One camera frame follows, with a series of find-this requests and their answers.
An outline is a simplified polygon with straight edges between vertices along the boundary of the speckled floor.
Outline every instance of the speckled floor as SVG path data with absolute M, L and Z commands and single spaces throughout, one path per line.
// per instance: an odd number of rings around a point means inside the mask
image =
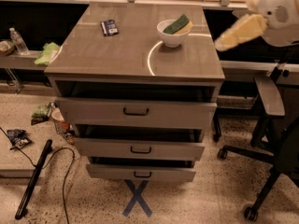
M 141 196 L 152 212 L 150 217 L 136 203 L 126 217 L 123 211 L 133 197 L 123 180 L 92 179 L 76 148 L 56 133 L 52 120 L 30 125 L 31 113 L 38 105 L 53 101 L 51 88 L 25 85 L 20 94 L 0 84 L 0 126 L 3 130 L 24 129 L 34 143 L 23 149 L 34 163 L 50 138 L 53 149 L 70 147 L 75 151 L 75 163 L 66 179 L 65 196 L 70 223 L 249 223 L 243 218 L 246 205 L 253 203 L 267 176 L 269 165 L 229 154 L 225 161 L 217 159 L 224 144 L 249 147 L 254 120 L 222 118 L 222 138 L 215 143 L 213 130 L 207 132 L 206 149 L 196 163 L 192 183 L 149 182 Z M 28 168 L 30 162 L 18 151 L 11 151 L 7 138 L 0 134 L 0 168 Z M 64 176 L 72 161 L 68 149 L 59 152 L 41 173 L 28 214 L 15 219 L 27 178 L 0 178 L 0 223 L 66 223 L 62 198 Z M 134 182 L 138 188 L 140 182 Z M 282 176 L 260 209 L 256 223 L 299 223 L 298 188 Z

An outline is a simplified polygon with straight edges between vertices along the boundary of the drawer handle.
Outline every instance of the drawer handle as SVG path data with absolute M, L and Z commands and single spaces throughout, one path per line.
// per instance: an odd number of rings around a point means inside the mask
M 137 175 L 137 172 L 134 172 L 134 176 L 137 178 L 150 178 L 151 177 L 151 172 L 149 172 L 148 175 Z
M 134 151 L 134 148 L 131 146 L 131 152 L 132 153 L 141 153 L 141 154 L 149 154 L 151 153 L 151 147 L 149 147 L 149 151 Z
M 122 111 L 123 114 L 125 114 L 126 116 L 147 116 L 150 112 L 150 109 L 147 108 L 147 110 L 143 113 L 134 113 L 134 112 L 128 112 L 127 108 L 125 107 Z

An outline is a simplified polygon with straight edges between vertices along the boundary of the plastic bottle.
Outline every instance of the plastic bottle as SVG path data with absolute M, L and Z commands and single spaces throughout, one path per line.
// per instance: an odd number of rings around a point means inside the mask
M 20 55 L 27 55 L 29 54 L 29 49 L 27 48 L 24 40 L 22 39 L 19 32 L 17 32 L 13 27 L 9 28 L 10 31 L 10 38 L 15 44 L 18 52 Z

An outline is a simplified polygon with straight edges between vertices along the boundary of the black armrest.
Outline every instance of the black armrest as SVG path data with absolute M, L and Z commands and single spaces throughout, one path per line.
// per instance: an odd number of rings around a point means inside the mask
M 274 81 L 267 76 L 254 77 L 263 102 L 265 113 L 269 116 L 285 116 L 284 105 Z

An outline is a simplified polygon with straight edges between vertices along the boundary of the wooden drawer front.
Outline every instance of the wooden drawer front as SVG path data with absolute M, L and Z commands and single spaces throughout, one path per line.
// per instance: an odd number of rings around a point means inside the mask
M 199 143 L 139 142 L 77 138 L 78 152 L 88 157 L 139 158 L 199 161 L 204 147 Z
M 195 176 L 195 171 L 192 168 L 87 164 L 87 170 L 91 177 L 104 179 L 192 182 Z
M 208 127 L 215 103 L 124 101 L 60 98 L 58 106 L 72 124 L 202 129 Z

